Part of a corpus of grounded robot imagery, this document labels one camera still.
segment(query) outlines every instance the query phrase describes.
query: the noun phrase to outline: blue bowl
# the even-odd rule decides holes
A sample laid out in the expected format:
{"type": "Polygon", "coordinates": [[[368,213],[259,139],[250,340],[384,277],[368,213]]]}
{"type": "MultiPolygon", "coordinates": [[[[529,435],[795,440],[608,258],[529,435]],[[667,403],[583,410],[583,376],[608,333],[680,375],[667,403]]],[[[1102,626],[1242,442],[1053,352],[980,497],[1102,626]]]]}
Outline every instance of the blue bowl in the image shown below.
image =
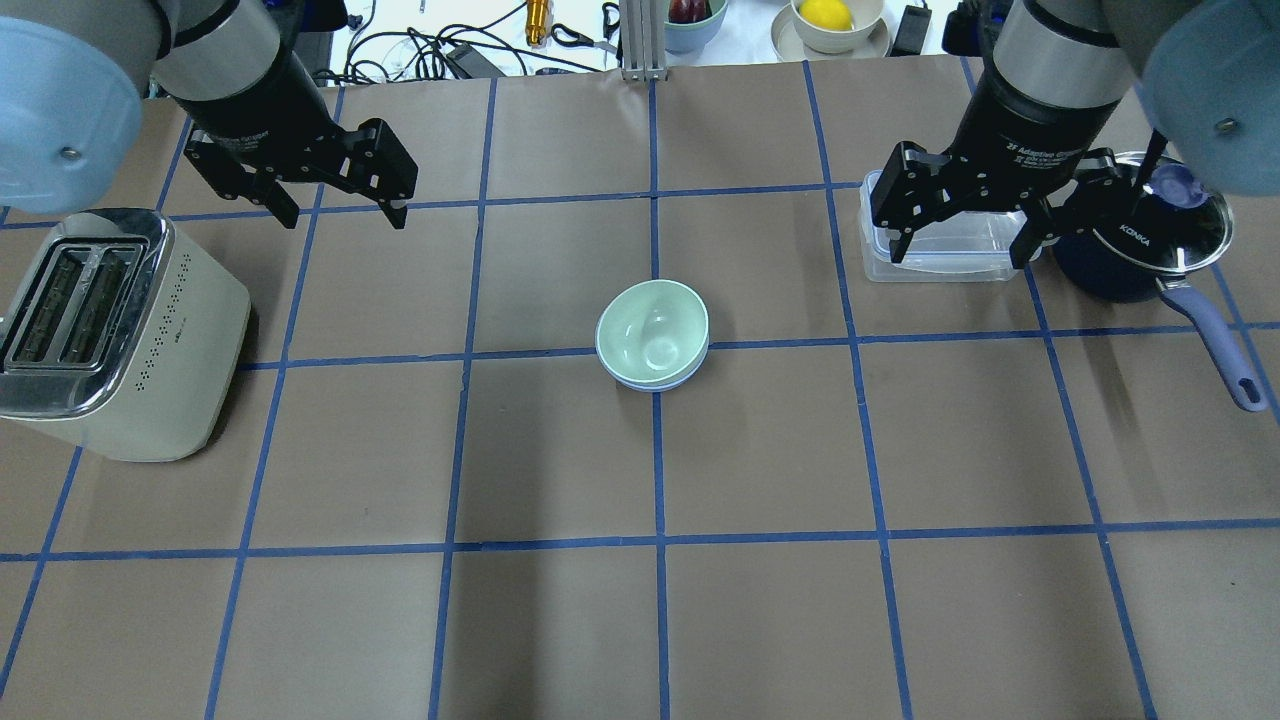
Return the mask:
{"type": "Polygon", "coordinates": [[[716,33],[719,32],[719,26],[724,24],[724,8],[728,5],[728,0],[707,1],[712,8],[712,17],[705,20],[696,23],[663,20],[668,53],[692,53],[716,37],[716,33]]]}

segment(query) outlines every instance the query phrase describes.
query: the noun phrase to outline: plate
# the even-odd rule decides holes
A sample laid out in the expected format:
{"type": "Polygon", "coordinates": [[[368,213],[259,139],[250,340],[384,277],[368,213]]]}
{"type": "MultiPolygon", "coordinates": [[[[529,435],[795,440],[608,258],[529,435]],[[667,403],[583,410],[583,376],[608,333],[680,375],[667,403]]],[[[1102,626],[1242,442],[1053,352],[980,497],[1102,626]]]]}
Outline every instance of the plate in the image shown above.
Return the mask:
{"type": "Polygon", "coordinates": [[[835,55],[818,53],[800,40],[800,35],[796,32],[795,18],[791,15],[791,8],[782,8],[778,15],[773,18],[773,27],[769,35],[773,37],[773,51],[777,53],[778,59],[783,63],[829,60],[833,58],[883,58],[888,54],[888,26],[884,24],[884,18],[876,20],[876,27],[872,29],[870,36],[867,37],[865,45],[855,47],[849,53],[835,55]]]}

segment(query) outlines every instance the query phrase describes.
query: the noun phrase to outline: metal frame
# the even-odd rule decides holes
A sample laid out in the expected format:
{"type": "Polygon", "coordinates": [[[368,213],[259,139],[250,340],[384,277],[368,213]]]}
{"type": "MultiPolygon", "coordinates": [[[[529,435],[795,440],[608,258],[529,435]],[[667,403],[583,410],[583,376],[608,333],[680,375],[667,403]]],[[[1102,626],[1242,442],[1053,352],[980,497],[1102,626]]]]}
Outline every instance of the metal frame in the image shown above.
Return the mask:
{"type": "Polygon", "coordinates": [[[663,4],[657,0],[621,0],[622,78],[628,82],[667,79],[667,36],[663,4]]]}

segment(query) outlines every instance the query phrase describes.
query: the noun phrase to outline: pan handle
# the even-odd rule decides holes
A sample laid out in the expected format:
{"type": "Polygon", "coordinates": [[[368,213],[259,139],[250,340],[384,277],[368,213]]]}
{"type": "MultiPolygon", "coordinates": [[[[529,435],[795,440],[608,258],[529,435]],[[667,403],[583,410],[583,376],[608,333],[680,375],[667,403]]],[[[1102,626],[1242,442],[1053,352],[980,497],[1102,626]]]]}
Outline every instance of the pan handle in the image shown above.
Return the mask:
{"type": "Polygon", "coordinates": [[[1231,393],[1231,400],[1249,413],[1266,410],[1267,398],[1262,395],[1262,383],[1240,352],[1240,346],[1235,343],[1231,329],[1226,327],[1217,307],[1185,278],[1160,279],[1157,283],[1160,299],[1165,305],[1187,315],[1196,325],[1210,357],[1213,359],[1213,365],[1217,366],[1217,374],[1222,377],[1222,383],[1231,393]]]}

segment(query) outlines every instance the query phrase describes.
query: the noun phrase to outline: toaster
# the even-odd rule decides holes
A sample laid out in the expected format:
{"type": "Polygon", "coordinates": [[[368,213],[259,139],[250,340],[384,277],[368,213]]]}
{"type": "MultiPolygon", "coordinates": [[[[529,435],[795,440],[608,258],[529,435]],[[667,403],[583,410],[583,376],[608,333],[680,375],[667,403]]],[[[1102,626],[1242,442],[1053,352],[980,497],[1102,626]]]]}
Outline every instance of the toaster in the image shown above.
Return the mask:
{"type": "Polygon", "coordinates": [[[72,215],[0,319],[0,418],[115,460],[191,455],[212,432],[248,311],[244,286],[168,218],[72,215]]]}

